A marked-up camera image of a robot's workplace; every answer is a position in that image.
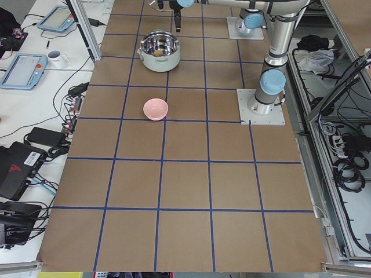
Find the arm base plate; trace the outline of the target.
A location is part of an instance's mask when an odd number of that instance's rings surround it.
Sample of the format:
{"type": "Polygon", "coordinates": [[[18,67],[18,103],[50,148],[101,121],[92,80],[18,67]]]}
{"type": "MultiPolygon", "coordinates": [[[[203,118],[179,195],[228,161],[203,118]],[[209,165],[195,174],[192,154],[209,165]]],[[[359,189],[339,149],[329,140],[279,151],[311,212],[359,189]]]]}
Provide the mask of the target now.
{"type": "Polygon", "coordinates": [[[245,19],[227,17],[228,34],[230,39],[263,40],[263,17],[252,14],[245,19]]]}
{"type": "Polygon", "coordinates": [[[272,104],[261,104],[255,98],[255,89],[237,89],[240,123],[242,125],[284,126],[281,100],[276,96],[272,104]]]}

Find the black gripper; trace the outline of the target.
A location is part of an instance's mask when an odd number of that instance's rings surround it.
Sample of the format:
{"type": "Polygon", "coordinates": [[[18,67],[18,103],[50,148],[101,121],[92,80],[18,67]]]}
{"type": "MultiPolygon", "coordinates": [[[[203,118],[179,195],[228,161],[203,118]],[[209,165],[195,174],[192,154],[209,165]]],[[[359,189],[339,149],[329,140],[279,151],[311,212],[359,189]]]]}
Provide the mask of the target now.
{"type": "Polygon", "coordinates": [[[176,0],[169,1],[169,7],[174,11],[174,23],[176,27],[176,32],[181,31],[181,10],[182,6],[176,0]]]}

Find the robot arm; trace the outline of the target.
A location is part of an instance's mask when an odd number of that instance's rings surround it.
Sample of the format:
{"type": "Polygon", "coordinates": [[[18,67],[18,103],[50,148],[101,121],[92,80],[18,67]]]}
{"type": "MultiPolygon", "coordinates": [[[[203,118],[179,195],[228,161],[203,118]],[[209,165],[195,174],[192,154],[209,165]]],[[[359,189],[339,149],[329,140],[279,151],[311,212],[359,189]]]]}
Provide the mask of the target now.
{"type": "Polygon", "coordinates": [[[266,29],[267,23],[263,12],[257,9],[241,9],[235,29],[241,34],[248,34],[259,28],[266,29]]]}
{"type": "Polygon", "coordinates": [[[270,39],[270,47],[264,58],[264,67],[260,77],[259,88],[248,100],[249,109],[258,115],[269,114],[275,106],[275,100],[283,91],[286,77],[282,67],[288,60],[288,48],[293,31],[300,19],[300,13],[309,4],[308,1],[170,1],[174,11],[176,31],[181,29],[181,10],[194,3],[237,7],[251,11],[262,11],[275,16],[270,39]]]}

